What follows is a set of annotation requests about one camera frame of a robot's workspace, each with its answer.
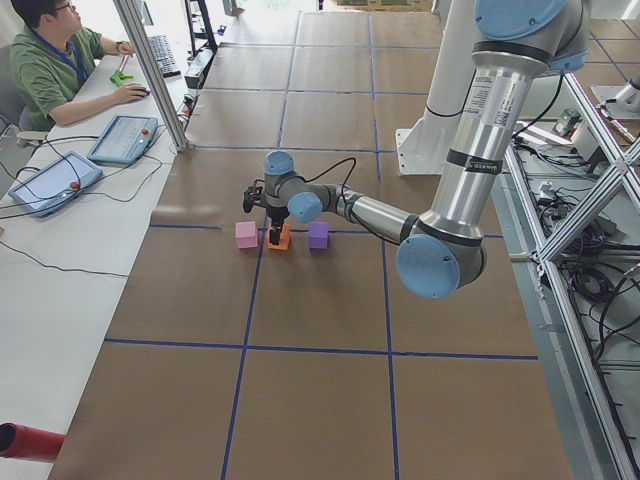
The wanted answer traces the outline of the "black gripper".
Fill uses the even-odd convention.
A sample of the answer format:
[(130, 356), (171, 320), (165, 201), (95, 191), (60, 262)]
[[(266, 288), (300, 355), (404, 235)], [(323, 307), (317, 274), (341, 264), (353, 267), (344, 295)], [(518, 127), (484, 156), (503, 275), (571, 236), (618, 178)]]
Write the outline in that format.
[(270, 218), (270, 244), (279, 245), (285, 220), (289, 217), (289, 210), (286, 206), (267, 206), (267, 215)]

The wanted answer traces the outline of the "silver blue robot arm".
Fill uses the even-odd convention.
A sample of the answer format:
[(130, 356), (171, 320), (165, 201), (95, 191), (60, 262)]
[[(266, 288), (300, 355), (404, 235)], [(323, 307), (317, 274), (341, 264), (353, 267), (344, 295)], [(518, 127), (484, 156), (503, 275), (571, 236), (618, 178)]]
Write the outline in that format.
[(245, 191), (243, 207), (263, 207), (278, 242), (284, 221), (309, 223), (331, 212), (397, 245), (404, 286), (443, 298), (473, 282), (486, 252), (480, 217), (502, 170), (532, 82), (583, 65), (587, 1), (452, 3), (423, 117), (400, 142), (433, 158), (443, 172), (431, 207), (412, 214), (345, 184), (299, 175), (284, 151), (269, 153), (264, 177)]

